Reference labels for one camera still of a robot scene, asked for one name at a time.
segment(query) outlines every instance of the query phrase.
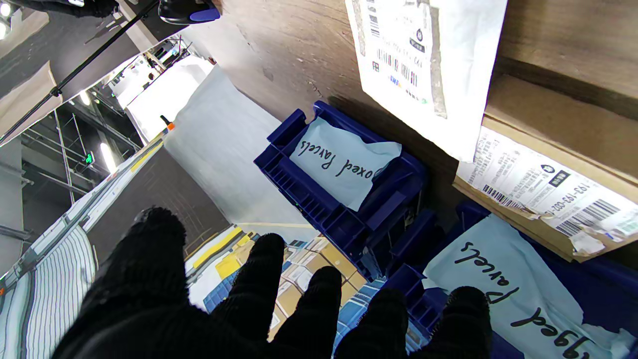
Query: light blue paper sign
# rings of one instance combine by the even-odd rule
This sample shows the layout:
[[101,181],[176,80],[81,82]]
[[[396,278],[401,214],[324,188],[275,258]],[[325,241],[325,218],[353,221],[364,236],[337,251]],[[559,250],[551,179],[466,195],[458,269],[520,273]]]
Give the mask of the light blue paper sign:
[[527,359],[620,359],[635,342],[625,330],[583,324],[574,297],[533,247],[494,215],[460,235],[423,274],[426,288],[482,290],[493,330]]
[[396,142],[366,144],[361,137],[316,118],[290,160],[337,201],[358,211],[372,179],[401,154]]

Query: blue bin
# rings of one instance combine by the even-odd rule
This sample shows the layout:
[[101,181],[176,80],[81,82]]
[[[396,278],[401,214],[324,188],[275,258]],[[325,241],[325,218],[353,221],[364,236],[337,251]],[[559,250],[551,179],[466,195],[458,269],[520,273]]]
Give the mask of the blue bin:
[[[321,101],[315,102],[315,118],[319,116],[334,127],[360,136],[365,143],[386,141]],[[363,258],[364,249],[403,218],[410,201],[426,186],[427,170],[402,152],[373,179],[373,187],[359,211],[352,211],[289,159],[308,130],[305,120],[299,109],[290,115],[268,136],[270,144],[255,164],[315,229],[348,256],[368,280],[373,280],[378,273],[371,257]]]
[[[430,242],[434,250],[420,253],[423,263],[418,270],[403,264],[385,285],[406,295],[410,319],[426,336],[431,334],[431,330],[440,319],[447,295],[438,288],[423,289],[423,268],[443,248],[487,217],[490,212],[475,202],[468,201],[457,207],[457,214],[460,221],[449,235],[438,243],[433,243],[437,238],[432,238]],[[414,232],[416,236],[421,235],[418,231]],[[549,269],[574,296],[583,310],[584,323],[602,326],[610,332],[618,332],[620,328],[624,328],[634,337],[638,337],[638,272],[602,257],[584,263],[570,263],[526,235],[521,233],[521,236],[530,242]],[[494,334],[492,358],[523,357],[523,354],[505,339]],[[628,358],[638,358],[638,346]]]

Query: ceiling light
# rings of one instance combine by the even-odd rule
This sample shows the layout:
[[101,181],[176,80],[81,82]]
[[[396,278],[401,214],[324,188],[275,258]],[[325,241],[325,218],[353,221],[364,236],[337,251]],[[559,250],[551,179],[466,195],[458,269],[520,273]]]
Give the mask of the ceiling light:
[[80,92],[80,100],[82,100],[82,103],[84,103],[85,106],[91,104],[91,99],[89,98],[89,94],[87,94],[86,91]]
[[0,15],[4,17],[8,17],[9,15],[11,15],[11,5],[2,3],[2,5],[0,5]]
[[0,40],[2,40],[6,36],[7,30],[9,29],[6,27],[6,25],[0,22]]
[[102,151],[102,157],[104,157],[104,162],[107,164],[107,169],[111,174],[117,171],[117,166],[115,165],[115,160],[113,159],[113,153],[111,152],[111,147],[108,144],[102,142],[100,144],[100,151]]

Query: black pole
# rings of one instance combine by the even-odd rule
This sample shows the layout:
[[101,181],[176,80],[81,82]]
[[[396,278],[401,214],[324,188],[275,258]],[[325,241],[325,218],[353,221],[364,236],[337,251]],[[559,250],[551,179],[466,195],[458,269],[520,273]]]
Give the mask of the black pole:
[[20,118],[18,122],[16,122],[13,126],[11,126],[11,128],[9,128],[9,130],[2,136],[2,138],[0,138],[0,144],[2,144],[2,142],[9,138],[9,136],[18,129],[18,127],[25,123],[27,119],[29,119],[31,115],[33,115],[40,107],[42,107],[42,105],[49,101],[49,99],[51,99],[53,96],[58,97],[59,95],[61,95],[62,88],[65,87],[66,84],[69,83],[69,81],[73,80],[73,78],[77,76],[80,71],[84,70],[85,67],[89,66],[89,64],[92,63],[93,60],[95,60],[102,52],[104,52],[104,50],[106,50],[118,38],[120,38],[120,36],[122,36],[126,32],[126,30],[130,29],[131,26],[135,25],[136,22],[138,22],[149,12],[151,12],[151,10],[157,7],[159,2],[159,0],[152,0],[151,3],[149,3],[144,9],[142,9],[142,11],[140,11],[140,13],[138,13],[131,21],[129,21],[126,25],[124,25],[124,27],[118,30],[115,35],[113,35],[113,37],[108,39],[108,41],[105,42],[104,45],[100,46],[99,49],[93,52],[93,54],[89,56],[89,58],[84,60],[84,62],[80,66],[78,66],[73,72],[65,77],[56,87],[52,88],[51,91],[49,91],[49,93],[42,100],[40,100],[40,102],[38,102],[31,110],[29,110],[29,112],[27,112],[22,118]]

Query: black glove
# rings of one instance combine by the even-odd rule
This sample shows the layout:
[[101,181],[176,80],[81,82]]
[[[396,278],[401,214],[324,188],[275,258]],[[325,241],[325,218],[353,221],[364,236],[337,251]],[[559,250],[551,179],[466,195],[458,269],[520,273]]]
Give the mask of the black glove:
[[[101,265],[53,358],[330,358],[341,301],[337,269],[313,275],[297,310],[268,343],[281,237],[256,241],[228,298],[210,314],[189,303],[184,239],[184,227],[168,210],[144,211]],[[335,357],[406,357],[407,322],[403,295],[382,289]],[[450,295],[430,345],[413,356],[487,358],[490,333],[485,296],[464,287]]]

